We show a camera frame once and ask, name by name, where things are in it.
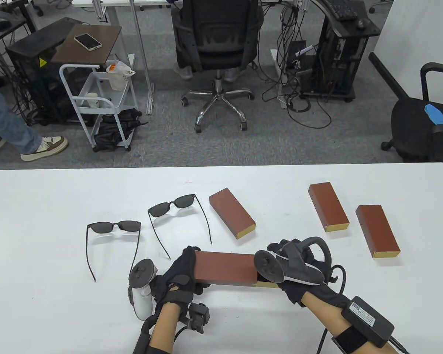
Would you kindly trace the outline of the person's right hand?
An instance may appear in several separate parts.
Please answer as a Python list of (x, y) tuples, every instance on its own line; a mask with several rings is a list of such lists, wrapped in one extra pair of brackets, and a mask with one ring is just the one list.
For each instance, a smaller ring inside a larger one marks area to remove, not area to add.
[(276, 270), (275, 275), (266, 279), (286, 292), (292, 303), (301, 303), (304, 294), (309, 292), (335, 307), (347, 307), (350, 300), (328, 286), (328, 282), (333, 281), (333, 268), (331, 253), (323, 239), (283, 239), (269, 244), (267, 250), (274, 255)]

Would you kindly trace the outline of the person's left hand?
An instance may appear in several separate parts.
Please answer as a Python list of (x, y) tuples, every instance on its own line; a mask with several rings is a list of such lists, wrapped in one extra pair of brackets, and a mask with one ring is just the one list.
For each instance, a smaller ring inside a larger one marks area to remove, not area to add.
[(197, 246), (188, 246), (163, 275), (156, 276), (150, 283), (152, 296), (159, 314), (164, 304), (170, 302), (180, 307), (180, 315), (185, 316), (194, 295), (201, 295), (210, 284), (196, 281)]

